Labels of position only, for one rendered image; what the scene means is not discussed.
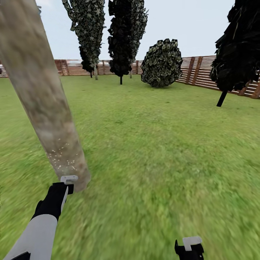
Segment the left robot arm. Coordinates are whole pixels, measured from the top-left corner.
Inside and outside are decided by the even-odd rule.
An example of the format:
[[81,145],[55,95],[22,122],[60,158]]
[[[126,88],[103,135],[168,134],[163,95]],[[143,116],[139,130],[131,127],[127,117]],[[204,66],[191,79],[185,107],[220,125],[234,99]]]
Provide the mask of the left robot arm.
[[73,194],[78,176],[62,176],[53,183],[47,196],[39,201],[35,214],[3,260],[51,260],[55,231],[68,194]]

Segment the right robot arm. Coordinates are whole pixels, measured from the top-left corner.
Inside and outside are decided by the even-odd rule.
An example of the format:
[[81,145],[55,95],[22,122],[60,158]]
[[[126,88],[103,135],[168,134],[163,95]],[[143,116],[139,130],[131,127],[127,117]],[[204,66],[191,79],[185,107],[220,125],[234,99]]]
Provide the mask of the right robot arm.
[[182,238],[184,246],[178,246],[175,242],[175,251],[179,255],[180,260],[204,260],[203,258],[203,242],[200,236],[184,237]]

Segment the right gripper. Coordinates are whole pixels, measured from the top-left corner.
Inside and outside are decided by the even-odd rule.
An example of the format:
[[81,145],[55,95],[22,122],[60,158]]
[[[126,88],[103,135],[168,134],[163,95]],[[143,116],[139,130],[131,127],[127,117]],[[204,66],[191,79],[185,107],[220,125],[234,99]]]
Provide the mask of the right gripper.
[[191,245],[191,251],[186,251],[185,246],[178,246],[178,242],[176,240],[175,242],[175,251],[176,254],[179,255],[180,260],[188,260],[188,259],[195,259],[195,260],[204,260],[203,258],[203,246],[201,243],[197,243],[194,245]]

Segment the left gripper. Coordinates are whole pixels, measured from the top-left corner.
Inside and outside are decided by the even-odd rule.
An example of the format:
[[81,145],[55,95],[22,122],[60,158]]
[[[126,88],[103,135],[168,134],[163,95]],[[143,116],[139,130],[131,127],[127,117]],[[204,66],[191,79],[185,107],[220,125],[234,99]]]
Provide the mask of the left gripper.
[[74,192],[74,184],[67,185],[68,186],[68,194],[73,194]]

